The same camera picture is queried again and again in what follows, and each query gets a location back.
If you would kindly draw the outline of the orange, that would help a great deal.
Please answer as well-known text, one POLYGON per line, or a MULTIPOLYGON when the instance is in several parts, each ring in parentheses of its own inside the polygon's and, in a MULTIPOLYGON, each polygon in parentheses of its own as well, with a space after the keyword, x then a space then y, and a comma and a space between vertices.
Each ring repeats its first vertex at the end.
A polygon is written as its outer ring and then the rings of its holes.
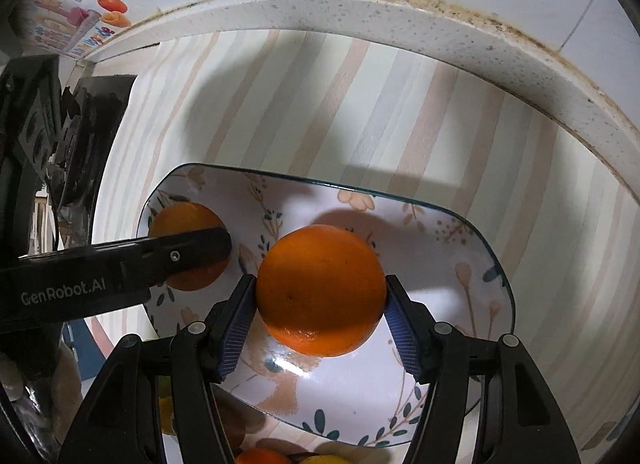
POLYGON ((258 269, 256 298, 267 332, 280 344, 305 356, 344 356, 378 326, 385 274, 355 233, 313 224, 270 248, 258 269))
POLYGON ((183 292, 195 292, 207 288, 218 280, 227 270, 230 255, 220 254, 218 241, 220 235, 204 236, 201 231, 226 228, 221 218, 208 207, 195 202, 178 202, 163 208, 155 215, 149 225, 150 238, 180 236, 179 242, 172 242, 180 255, 176 262, 169 258, 174 266, 182 271, 168 276, 166 283, 170 288, 183 292))

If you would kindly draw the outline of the brownish orange fruit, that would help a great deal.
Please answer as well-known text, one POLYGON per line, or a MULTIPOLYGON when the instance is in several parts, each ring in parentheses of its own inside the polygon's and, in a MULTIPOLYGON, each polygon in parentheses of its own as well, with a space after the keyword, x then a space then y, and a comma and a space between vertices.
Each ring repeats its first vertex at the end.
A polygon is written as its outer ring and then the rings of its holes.
POLYGON ((235 458, 236 464, 291 464, 292 461, 284 454, 265 448, 250 448, 244 450, 235 458))

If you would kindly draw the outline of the yellow lemon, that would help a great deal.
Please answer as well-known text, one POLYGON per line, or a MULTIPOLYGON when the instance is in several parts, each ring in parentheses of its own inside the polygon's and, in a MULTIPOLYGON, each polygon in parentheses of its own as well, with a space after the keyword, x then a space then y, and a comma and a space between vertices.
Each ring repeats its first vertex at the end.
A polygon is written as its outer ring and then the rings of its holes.
POLYGON ((347 458, 334 454, 312 454, 299 461, 299 464, 352 464, 347 458))

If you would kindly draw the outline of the black gas stove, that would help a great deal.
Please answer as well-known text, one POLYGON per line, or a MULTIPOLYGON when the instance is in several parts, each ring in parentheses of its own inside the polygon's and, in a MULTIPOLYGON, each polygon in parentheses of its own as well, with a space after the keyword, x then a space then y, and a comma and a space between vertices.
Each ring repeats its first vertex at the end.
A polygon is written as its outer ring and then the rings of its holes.
POLYGON ((96 200, 134 76, 84 77, 64 87, 53 54, 11 60, 1 72, 1 249, 30 251, 36 194, 46 190, 53 233, 68 246, 92 237, 96 200))

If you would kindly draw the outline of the striped table mat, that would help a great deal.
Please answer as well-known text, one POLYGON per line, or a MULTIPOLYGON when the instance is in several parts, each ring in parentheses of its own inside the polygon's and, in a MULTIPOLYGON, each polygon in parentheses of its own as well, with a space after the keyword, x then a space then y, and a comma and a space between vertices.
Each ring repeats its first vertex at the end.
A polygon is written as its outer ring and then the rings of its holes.
POLYGON ((185 162, 445 206, 496 250, 516 332, 582 460, 612 453, 639 400, 639 204, 558 123, 446 63, 321 33, 175 38, 94 72, 136 78, 93 239, 133 232, 152 187, 185 162))

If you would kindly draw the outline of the colourful wall sticker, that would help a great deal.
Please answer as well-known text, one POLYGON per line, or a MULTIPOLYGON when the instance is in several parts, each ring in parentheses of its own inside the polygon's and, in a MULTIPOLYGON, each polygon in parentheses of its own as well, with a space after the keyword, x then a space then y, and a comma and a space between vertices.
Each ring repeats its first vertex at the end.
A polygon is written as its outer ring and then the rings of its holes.
POLYGON ((21 0, 17 36, 29 45, 80 59, 131 25, 122 0, 21 0))

